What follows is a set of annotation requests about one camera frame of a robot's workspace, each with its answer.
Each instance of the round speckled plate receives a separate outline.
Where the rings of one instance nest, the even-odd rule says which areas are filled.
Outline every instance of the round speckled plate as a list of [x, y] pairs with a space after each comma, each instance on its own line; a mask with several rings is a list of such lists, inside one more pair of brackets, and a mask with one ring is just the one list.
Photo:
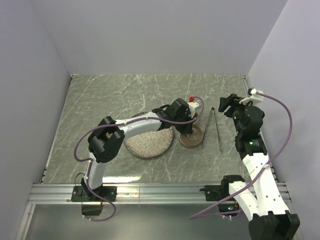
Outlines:
[[[145, 115], [147, 112], [140, 112], [132, 118]], [[164, 154], [174, 140], [174, 127], [160, 131], [144, 132], [128, 138], [123, 142], [130, 153], [141, 159], [151, 159]]]

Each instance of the metal bracket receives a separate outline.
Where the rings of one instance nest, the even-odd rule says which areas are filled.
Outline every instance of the metal bracket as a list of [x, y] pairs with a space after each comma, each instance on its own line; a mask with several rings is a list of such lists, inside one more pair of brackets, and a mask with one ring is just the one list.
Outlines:
[[204, 188], [200, 188], [199, 191], [204, 192], [206, 202], [217, 202], [225, 198], [221, 185], [205, 185]]
[[[111, 202], [116, 201], [117, 187], [116, 186], [101, 186], [99, 193], [97, 194]], [[101, 202], [101, 199], [86, 194], [84, 188], [80, 186], [74, 186], [71, 196], [71, 202]]]

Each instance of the gray wall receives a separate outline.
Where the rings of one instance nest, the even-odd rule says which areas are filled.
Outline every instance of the gray wall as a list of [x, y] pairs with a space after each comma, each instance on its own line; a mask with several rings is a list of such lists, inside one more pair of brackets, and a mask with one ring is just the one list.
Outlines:
[[73, 74], [247, 74], [287, 0], [30, 2]]
[[70, 75], [27, 0], [0, 0], [0, 232], [15, 238], [41, 179]]
[[[287, 104], [293, 132], [275, 161], [301, 220], [304, 239], [320, 239], [320, 1], [289, 0], [249, 72], [249, 84]], [[264, 137], [270, 154], [283, 144], [288, 117], [270, 100], [265, 111]]]

